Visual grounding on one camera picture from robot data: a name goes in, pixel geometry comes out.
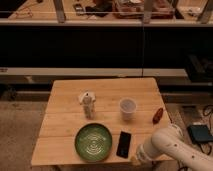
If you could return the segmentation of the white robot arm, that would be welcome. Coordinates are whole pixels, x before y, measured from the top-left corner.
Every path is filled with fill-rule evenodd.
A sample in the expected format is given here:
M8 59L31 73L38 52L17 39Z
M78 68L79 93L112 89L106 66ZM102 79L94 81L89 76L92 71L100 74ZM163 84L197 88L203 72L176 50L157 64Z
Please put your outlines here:
M163 154L182 162L193 171L213 171L213 157L187 145L183 141L181 128L176 124L154 131L137 146L131 162L133 165L150 163Z

